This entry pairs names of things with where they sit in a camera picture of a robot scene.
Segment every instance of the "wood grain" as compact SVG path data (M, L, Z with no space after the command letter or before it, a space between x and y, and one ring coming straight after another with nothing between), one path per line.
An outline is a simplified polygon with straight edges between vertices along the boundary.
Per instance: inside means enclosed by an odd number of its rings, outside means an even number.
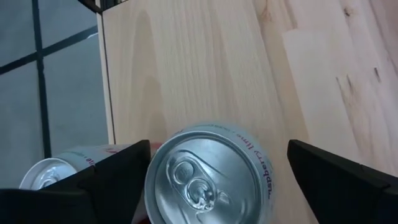
M164 142L199 121L236 123L270 154L273 223L316 223L287 162L289 139L398 175L396 6L126 1L103 13L109 132L116 144Z

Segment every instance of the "wooden table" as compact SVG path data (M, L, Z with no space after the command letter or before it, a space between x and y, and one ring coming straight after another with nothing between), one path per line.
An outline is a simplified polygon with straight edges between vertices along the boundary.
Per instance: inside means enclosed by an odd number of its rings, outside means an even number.
M398 175L397 11L396 0L128 0L108 9L99 37L109 142L236 123L271 155L273 223L316 223L286 158L289 139Z

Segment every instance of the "can rim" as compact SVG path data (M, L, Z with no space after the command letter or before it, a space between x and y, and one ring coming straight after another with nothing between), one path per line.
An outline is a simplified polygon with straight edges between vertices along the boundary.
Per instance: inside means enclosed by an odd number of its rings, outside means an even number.
M256 187L256 192L258 192L260 198L261 198L261 204L264 204L264 197L263 197L263 191L261 191L261 187L262 186L262 182L258 181L261 177L260 177L260 173L258 173L256 171L256 165L253 163L252 160L250 160L249 155L247 154L246 151L244 150L237 150L240 149L239 144L236 144L232 139L230 139L227 136L224 136L222 134L219 134L217 132L214 131L206 131L206 130L190 130L190 131L186 131L184 133L179 133L175 136L173 136L172 138L170 138L168 141L166 141L154 154L154 156L152 157L152 160L149 164L149 168L147 171L147 175L145 177L145 183L144 183L144 189L149 189L149 190L145 190L144 191L144 201L145 201L145 205L146 205L146 209L147 209L147 213L148 213L148 217L150 219L150 221L152 223L158 223L160 219L160 221L162 223L165 223L165 220L163 218L163 216L160 214L160 210L157 206L156 203L156 199L155 199L155 192L153 192L154 190L154 179L155 176L157 175L157 170L160 166L160 163L162 162L162 158L164 155L166 155L170 150L172 150L176 145L181 144L185 141L189 141L192 139L198 139L195 137L190 137L192 134L194 135L199 135L201 137L210 137L212 138L212 140L215 141L219 141L223 144L226 144L227 146L229 146L232 150L236 151L239 155L244 156L244 160L246 163L249 163L250 165L250 171L252 173L252 175L255 175L255 180L256 183L258 184L258 186ZM152 182L149 182L149 175L150 173L153 173ZM148 205L155 203L155 208L149 208Z
M37 177L36 175L42 171L45 167L49 166L51 163L54 162L60 162L63 164L66 164L68 166L70 166L75 172L77 172L76 168L73 167L69 162L63 160L63 159L59 159L59 158L55 158L55 157L51 157L51 158L47 158L47 159L43 159L39 162L37 162L36 164L34 164L25 174L24 178L21 181L21 184L19 185L20 189L31 189L32 187L32 183L35 180L35 178Z

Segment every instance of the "gray floor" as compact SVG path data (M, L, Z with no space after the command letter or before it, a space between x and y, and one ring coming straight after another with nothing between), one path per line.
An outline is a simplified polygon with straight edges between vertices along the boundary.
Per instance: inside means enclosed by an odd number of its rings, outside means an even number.
M35 52L31 0L0 1L0 66ZM96 25L77 0L39 0L43 46ZM98 36L44 58L53 155L107 143ZM0 75L0 188L43 158L36 63Z

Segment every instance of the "can lid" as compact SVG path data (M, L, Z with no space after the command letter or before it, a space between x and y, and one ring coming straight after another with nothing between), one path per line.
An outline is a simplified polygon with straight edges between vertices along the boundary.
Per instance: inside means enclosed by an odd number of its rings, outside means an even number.
M152 222L258 222L262 212L258 173L228 139L185 133L165 143L151 163L146 205Z
M19 188L39 190L76 173L76 169L62 159L44 159L29 169Z

